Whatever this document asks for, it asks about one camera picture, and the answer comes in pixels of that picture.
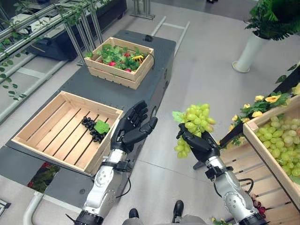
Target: empty wooden crate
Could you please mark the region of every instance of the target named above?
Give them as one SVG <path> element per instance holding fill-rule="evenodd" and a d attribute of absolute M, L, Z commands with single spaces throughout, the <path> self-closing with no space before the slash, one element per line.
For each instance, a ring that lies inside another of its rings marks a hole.
<path fill-rule="evenodd" d="M 128 48 L 128 51 L 130 53 L 135 51 L 135 47 L 137 47 L 139 51 L 146 54 L 147 57 L 140 64 L 139 68 L 136 71 L 127 72 L 122 69 L 111 67 L 104 63 L 98 62 L 99 60 L 101 60 L 101 56 L 98 55 L 97 52 L 99 50 L 102 50 L 103 45 L 106 44 L 110 44 L 111 46 L 118 46 L 120 48 L 126 47 Z M 153 56 L 154 50 L 152 48 L 110 37 L 93 51 L 92 58 L 86 57 L 84 60 L 92 75 L 100 77 L 102 79 L 113 81 L 115 83 L 119 83 L 132 89 L 137 89 L 154 64 Z"/>
<path fill-rule="evenodd" d="M 60 92 L 12 141 L 87 174 L 94 174 L 110 151 L 112 127 L 123 111 Z M 102 120 L 110 130 L 101 143 L 93 142 L 83 117 Z"/>

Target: wooden crate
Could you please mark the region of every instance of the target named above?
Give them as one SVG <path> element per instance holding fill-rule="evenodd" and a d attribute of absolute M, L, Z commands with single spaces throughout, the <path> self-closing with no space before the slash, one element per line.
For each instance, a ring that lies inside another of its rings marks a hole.
<path fill-rule="evenodd" d="M 25 148 L 87 174 L 95 174 L 110 151 L 112 127 L 123 111 L 60 92 L 13 139 Z M 101 143 L 93 142 L 83 117 L 106 121 L 111 129 Z"/>
<path fill-rule="evenodd" d="M 97 55 L 97 51 L 102 50 L 102 46 L 105 44 L 111 44 L 112 46 L 119 46 L 121 48 L 127 47 L 129 52 L 134 51 L 135 47 L 137 47 L 140 50 L 140 52 L 151 55 L 148 55 L 144 59 L 144 61 L 136 71 L 127 72 L 125 70 L 111 67 L 109 65 L 96 61 L 101 59 L 101 56 Z M 154 56 L 154 49 L 152 48 L 110 37 L 102 45 L 100 45 L 97 49 L 93 51 L 92 59 L 86 57 L 84 60 L 89 68 L 90 73 L 93 76 L 113 81 L 115 83 L 119 83 L 132 89 L 137 89 L 154 64 L 154 59 L 152 56 Z"/>
<path fill-rule="evenodd" d="M 300 96 L 291 98 L 288 106 L 277 107 L 265 112 L 261 117 L 254 118 L 243 126 L 243 133 L 251 144 L 255 147 L 258 154 L 262 157 L 268 167 L 273 171 L 276 178 L 281 185 L 285 188 L 289 196 L 293 199 L 298 209 L 300 209 L 300 185 L 291 181 L 286 175 L 284 170 L 270 154 L 268 149 L 255 135 L 258 128 L 269 121 L 270 117 L 284 113 L 285 116 L 291 116 L 292 118 L 300 118 Z"/>
<path fill-rule="evenodd" d="M 233 167 L 238 179 L 254 180 L 251 193 L 256 194 L 256 199 L 267 209 L 265 215 L 269 224 L 299 225 L 300 214 L 296 207 L 249 143 L 224 150 L 221 158 L 227 166 Z M 241 186 L 249 190 L 250 184 L 241 182 Z"/>

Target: yellow flower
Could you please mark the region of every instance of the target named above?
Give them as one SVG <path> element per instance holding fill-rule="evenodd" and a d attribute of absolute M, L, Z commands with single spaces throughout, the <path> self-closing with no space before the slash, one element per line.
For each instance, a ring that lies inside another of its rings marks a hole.
<path fill-rule="evenodd" d="M 294 95 L 300 95 L 300 83 L 298 83 L 297 86 L 292 88 L 292 93 Z"/>
<path fill-rule="evenodd" d="M 243 123 L 247 123 L 250 119 L 249 118 L 243 118 L 243 119 L 240 119 Z"/>
<path fill-rule="evenodd" d="M 264 96 L 262 96 L 262 95 L 255 96 L 255 101 L 256 102 L 261 101 L 261 100 L 263 100 L 263 98 L 264 98 Z"/>
<path fill-rule="evenodd" d="M 233 122 L 235 122 L 238 119 L 237 115 L 234 115 L 234 117 L 231 119 Z"/>
<path fill-rule="evenodd" d="M 277 95 L 277 96 L 271 96 L 271 97 L 266 97 L 266 101 L 267 102 L 270 102 L 270 103 L 274 103 L 276 102 L 279 98 L 280 98 L 281 95 Z"/>
<path fill-rule="evenodd" d="M 255 111 L 254 113 L 252 113 L 252 117 L 259 117 L 261 116 L 263 113 L 261 111 Z"/>

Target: red flower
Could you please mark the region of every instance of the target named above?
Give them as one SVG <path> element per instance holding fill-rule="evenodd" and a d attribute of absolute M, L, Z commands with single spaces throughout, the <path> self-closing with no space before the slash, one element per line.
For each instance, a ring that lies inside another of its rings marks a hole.
<path fill-rule="evenodd" d="M 42 165 L 42 167 L 50 167 L 50 166 L 51 166 L 50 163 L 44 163 L 44 164 Z"/>
<path fill-rule="evenodd" d="M 33 186 L 33 181 L 30 181 L 27 185 L 27 187 L 31 188 Z"/>

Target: potted plant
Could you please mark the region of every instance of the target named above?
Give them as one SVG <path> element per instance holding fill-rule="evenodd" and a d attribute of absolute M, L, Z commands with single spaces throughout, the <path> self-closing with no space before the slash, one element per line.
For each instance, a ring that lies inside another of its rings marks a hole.
<path fill-rule="evenodd" d="M 232 63 L 232 67 L 242 73 L 250 70 L 255 57 L 269 40 L 283 40 L 300 31 L 299 0 L 259 0 L 250 14 L 246 29 L 255 30 L 239 60 Z"/>

